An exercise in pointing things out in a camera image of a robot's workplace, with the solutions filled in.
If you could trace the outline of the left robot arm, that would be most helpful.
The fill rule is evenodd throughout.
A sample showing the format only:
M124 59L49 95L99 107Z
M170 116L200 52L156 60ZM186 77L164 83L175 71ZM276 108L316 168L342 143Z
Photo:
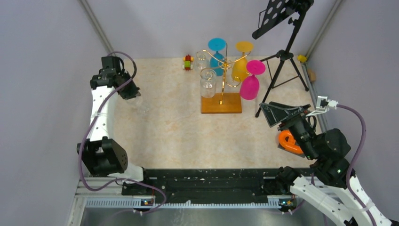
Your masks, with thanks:
M141 94L120 57L104 56L101 62L102 68L89 81L90 126L83 142L77 144L77 152L92 176L134 180L133 189L143 195L150 191L151 182L144 178L142 167L129 163L126 150L115 140L113 132L117 99L140 104Z

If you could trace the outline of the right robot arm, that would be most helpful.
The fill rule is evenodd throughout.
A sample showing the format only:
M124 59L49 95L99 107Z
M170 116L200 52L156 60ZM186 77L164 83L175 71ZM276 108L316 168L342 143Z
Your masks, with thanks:
M310 166L314 176L333 191L333 199L319 187L309 182L299 170L281 167L274 180L262 186L267 194L280 192L293 194L311 204L339 226L396 226L375 206L364 191L353 168L354 163L345 157L351 150L346 137L339 129L330 129L316 134L308 118L338 108L338 102L320 97L314 111L309 105L289 106L276 102L261 103L270 127L289 131L298 143L304 156L312 160Z

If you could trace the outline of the clear wine glass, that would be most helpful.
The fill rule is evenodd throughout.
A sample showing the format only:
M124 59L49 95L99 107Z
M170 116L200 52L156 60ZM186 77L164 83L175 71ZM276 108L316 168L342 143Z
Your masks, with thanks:
M126 101L127 104L134 110L141 113L147 113L149 111L149 106L146 101L144 101L142 96L137 96Z

